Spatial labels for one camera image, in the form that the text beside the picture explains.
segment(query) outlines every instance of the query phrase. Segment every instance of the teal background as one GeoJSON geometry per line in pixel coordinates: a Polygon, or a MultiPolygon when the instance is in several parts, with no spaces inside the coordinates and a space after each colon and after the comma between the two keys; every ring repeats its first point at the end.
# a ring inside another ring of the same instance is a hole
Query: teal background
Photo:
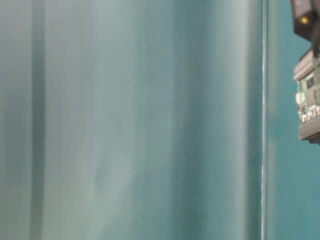
{"type": "Polygon", "coordinates": [[[310,44],[294,35],[290,1],[268,1],[266,239],[318,239],[319,146],[299,141],[293,69],[310,44]]]}
{"type": "Polygon", "coordinates": [[[0,239],[259,239],[261,8],[3,0],[0,239]]]}

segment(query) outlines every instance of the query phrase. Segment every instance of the black plastic housing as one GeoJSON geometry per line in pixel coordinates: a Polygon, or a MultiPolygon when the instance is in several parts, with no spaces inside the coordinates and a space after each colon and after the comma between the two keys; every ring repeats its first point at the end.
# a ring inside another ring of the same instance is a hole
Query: black plastic housing
{"type": "Polygon", "coordinates": [[[311,41],[313,29],[317,20],[316,11],[313,8],[311,0],[291,0],[293,30],[294,33],[302,38],[311,41]]]}

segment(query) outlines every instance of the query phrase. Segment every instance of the yellow light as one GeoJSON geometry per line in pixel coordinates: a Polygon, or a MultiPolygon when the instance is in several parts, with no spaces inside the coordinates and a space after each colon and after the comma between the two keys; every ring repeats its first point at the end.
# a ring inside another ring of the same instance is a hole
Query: yellow light
{"type": "Polygon", "coordinates": [[[301,24],[308,24],[309,23],[309,18],[307,18],[306,16],[302,16],[299,18],[299,22],[301,24]]]}

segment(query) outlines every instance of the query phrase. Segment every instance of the green circuit board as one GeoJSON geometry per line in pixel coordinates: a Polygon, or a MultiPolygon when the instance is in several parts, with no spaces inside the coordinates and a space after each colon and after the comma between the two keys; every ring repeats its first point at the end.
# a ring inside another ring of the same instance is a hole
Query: green circuit board
{"type": "Polygon", "coordinates": [[[316,68],[297,82],[295,95],[300,121],[307,121],[320,115],[320,69],[316,68]]]}

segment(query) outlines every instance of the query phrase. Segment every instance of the microchip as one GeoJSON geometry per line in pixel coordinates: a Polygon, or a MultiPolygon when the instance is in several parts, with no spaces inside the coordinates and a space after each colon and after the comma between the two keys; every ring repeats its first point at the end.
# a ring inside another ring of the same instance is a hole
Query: microchip
{"type": "Polygon", "coordinates": [[[305,101],[308,107],[311,107],[312,105],[316,104],[315,93],[313,89],[310,89],[306,92],[305,101]]]}
{"type": "Polygon", "coordinates": [[[298,86],[299,86],[299,91],[303,91],[305,89],[304,88],[304,80],[303,79],[301,81],[299,81],[298,86]]]}
{"type": "Polygon", "coordinates": [[[314,77],[310,77],[307,81],[306,81],[306,88],[312,88],[315,85],[315,80],[314,77]]]}
{"type": "Polygon", "coordinates": [[[306,111],[306,105],[300,106],[299,110],[301,113],[304,113],[306,111]]]}
{"type": "Polygon", "coordinates": [[[315,104],[320,106],[320,88],[314,90],[315,104]]]}

